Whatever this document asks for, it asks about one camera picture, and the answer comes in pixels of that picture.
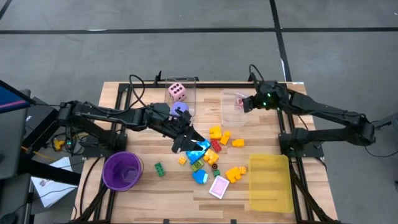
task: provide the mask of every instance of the yellow bin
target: yellow bin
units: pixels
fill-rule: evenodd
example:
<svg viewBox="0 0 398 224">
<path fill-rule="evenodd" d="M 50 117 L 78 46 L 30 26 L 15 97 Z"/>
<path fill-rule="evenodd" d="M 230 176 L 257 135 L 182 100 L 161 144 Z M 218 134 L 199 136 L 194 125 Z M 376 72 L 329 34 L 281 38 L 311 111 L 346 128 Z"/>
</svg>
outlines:
<svg viewBox="0 0 398 224">
<path fill-rule="evenodd" d="M 253 210 L 293 212 L 289 160 L 286 156 L 250 155 L 249 201 Z"/>
</svg>

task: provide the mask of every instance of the computer screen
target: computer screen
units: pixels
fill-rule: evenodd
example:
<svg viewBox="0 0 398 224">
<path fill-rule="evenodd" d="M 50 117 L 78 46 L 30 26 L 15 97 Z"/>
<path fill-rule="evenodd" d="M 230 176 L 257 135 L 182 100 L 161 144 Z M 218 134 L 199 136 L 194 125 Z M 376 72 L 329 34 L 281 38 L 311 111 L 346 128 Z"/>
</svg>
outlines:
<svg viewBox="0 0 398 224">
<path fill-rule="evenodd" d="M 34 105 L 35 101 L 0 80 L 0 113 Z"/>
</svg>

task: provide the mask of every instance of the purple bowl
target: purple bowl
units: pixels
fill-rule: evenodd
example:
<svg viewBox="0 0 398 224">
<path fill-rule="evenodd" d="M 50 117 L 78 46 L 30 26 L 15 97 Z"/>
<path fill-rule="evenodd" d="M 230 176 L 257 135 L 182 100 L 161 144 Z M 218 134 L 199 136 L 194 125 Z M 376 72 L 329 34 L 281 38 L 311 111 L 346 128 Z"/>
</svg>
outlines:
<svg viewBox="0 0 398 224">
<path fill-rule="evenodd" d="M 131 152 L 118 152 L 106 160 L 102 180 L 109 189 L 123 192 L 134 186 L 142 173 L 138 156 Z"/>
</svg>

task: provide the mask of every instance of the pink die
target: pink die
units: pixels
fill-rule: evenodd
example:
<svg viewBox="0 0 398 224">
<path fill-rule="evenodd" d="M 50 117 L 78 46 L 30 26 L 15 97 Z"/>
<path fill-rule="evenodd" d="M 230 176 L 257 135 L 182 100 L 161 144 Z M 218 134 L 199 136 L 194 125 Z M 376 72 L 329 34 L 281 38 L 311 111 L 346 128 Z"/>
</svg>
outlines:
<svg viewBox="0 0 398 224">
<path fill-rule="evenodd" d="M 183 101 L 187 97 L 187 89 L 181 83 L 173 83 L 168 91 L 174 101 Z"/>
</svg>

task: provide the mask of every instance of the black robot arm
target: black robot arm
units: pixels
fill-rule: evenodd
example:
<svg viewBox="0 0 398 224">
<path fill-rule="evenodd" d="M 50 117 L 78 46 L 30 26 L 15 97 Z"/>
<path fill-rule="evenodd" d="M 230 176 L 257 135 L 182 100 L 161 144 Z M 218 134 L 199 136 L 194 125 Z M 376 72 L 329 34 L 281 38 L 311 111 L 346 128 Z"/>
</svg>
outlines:
<svg viewBox="0 0 398 224">
<path fill-rule="evenodd" d="M 341 129 L 316 131 L 295 128 L 292 134 L 285 137 L 288 137 L 288 145 L 296 150 L 302 150 L 311 142 L 348 141 L 357 146 L 368 146 L 376 141 L 375 127 L 364 114 L 317 103 L 309 96 L 275 81 L 258 82 L 255 87 L 256 94 L 243 99 L 245 113 L 253 108 L 275 109 L 294 115 L 310 114 L 345 126 Z"/>
<path fill-rule="evenodd" d="M 142 108 L 131 108 L 128 110 L 114 110 L 70 101 L 61 103 L 58 116 L 58 123 L 68 128 L 77 128 L 95 137 L 98 142 L 95 147 L 105 147 L 107 151 L 123 151 L 126 148 L 127 136 L 124 133 L 104 130 L 90 120 L 100 120 L 117 123 L 133 131 L 142 131 L 151 128 L 164 137 L 174 140 L 172 151 L 200 151 L 196 141 L 205 139 L 198 134 L 191 122 L 191 115 L 188 111 L 179 112 L 179 116 L 169 115 L 170 107 L 166 103 L 153 103 Z"/>
</svg>

